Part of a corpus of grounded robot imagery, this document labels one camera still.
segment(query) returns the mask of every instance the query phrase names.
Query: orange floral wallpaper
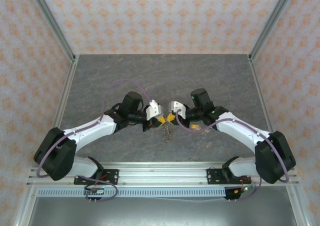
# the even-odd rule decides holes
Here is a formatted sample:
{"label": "orange floral wallpaper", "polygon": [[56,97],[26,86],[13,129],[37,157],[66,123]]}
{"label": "orange floral wallpaper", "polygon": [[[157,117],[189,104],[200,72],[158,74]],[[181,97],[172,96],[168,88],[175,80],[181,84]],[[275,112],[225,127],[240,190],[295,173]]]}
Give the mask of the orange floral wallpaper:
{"label": "orange floral wallpaper", "polygon": [[291,0],[255,61],[275,127],[296,157],[320,225],[320,0]]}
{"label": "orange floral wallpaper", "polygon": [[249,54],[278,0],[46,0],[75,54]]}
{"label": "orange floral wallpaper", "polygon": [[13,225],[70,60],[34,0],[0,0],[0,225]]}

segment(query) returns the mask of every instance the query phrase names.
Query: patterned wallpaper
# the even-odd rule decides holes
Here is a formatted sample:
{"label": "patterned wallpaper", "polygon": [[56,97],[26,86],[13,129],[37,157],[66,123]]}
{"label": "patterned wallpaper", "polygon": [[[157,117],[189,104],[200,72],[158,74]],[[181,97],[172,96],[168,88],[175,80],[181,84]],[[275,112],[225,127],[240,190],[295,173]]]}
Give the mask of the patterned wallpaper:
{"label": "patterned wallpaper", "polygon": [[0,0],[0,225],[16,217],[70,60],[34,0]]}
{"label": "patterned wallpaper", "polygon": [[296,157],[320,225],[320,0],[291,0],[255,61],[275,127]]}
{"label": "patterned wallpaper", "polygon": [[248,54],[278,0],[46,0],[75,54]]}

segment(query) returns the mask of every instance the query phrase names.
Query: gray stone floor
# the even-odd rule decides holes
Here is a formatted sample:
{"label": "gray stone floor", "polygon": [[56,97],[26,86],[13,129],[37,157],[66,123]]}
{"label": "gray stone floor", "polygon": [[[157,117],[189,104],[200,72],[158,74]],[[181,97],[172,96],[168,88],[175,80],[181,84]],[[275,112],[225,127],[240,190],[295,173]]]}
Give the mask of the gray stone floor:
{"label": "gray stone floor", "polygon": [[[267,130],[258,92],[244,54],[134,54],[81,55],[64,111],[61,129],[96,119],[105,90],[115,80],[135,79],[152,99],[164,106],[179,101],[193,107],[190,92],[205,88],[216,106]],[[109,109],[122,102],[129,91],[142,92],[131,82],[120,82],[106,100]],[[142,132],[142,126],[127,128],[100,138],[78,152],[99,162],[226,161],[253,153],[224,133],[189,133],[169,125],[171,139],[163,141],[163,127]]]}

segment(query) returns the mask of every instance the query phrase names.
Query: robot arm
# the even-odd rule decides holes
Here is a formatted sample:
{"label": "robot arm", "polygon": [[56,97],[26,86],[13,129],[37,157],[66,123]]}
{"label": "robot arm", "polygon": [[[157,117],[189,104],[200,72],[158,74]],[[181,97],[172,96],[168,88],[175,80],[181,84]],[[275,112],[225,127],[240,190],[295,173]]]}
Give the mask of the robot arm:
{"label": "robot arm", "polygon": [[94,158],[75,156],[76,152],[101,137],[114,134],[128,125],[132,125],[130,123],[142,124],[142,129],[145,132],[150,128],[157,128],[165,122],[162,107],[158,103],[152,100],[143,110],[142,107],[138,110],[140,103],[143,107],[141,95],[131,91],[124,97],[122,103],[118,103],[104,112],[102,117],[64,131],[57,127],[52,128],[35,153],[34,161],[40,164],[53,144],[68,135],[48,155],[42,169],[54,181],[67,175],[100,179],[99,171],[102,166]]}
{"label": "robot arm", "polygon": [[191,92],[194,108],[177,101],[169,104],[171,114],[168,119],[177,125],[176,112],[183,126],[189,128],[190,122],[203,121],[207,126],[217,122],[213,128],[224,132],[243,143],[255,153],[255,157],[234,157],[228,160],[226,177],[260,176],[266,182],[274,184],[284,175],[283,167],[275,156],[268,142],[262,137],[269,139],[276,151],[279,153],[287,171],[296,165],[296,161],[289,148],[285,136],[276,131],[270,133],[256,128],[221,106],[214,106],[207,91],[200,88]]}

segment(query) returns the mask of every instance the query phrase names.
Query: enclosure wall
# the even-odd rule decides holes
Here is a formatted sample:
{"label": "enclosure wall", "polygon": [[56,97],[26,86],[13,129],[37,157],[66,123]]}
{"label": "enclosure wall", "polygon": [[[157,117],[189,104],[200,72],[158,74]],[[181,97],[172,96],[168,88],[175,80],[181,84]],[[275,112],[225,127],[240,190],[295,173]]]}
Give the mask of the enclosure wall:
{"label": "enclosure wall", "polygon": [[248,54],[278,0],[46,0],[75,54]]}
{"label": "enclosure wall", "polygon": [[13,225],[70,59],[34,0],[0,2],[0,224]]}
{"label": "enclosure wall", "polygon": [[254,62],[275,129],[320,225],[320,0],[291,0]]}

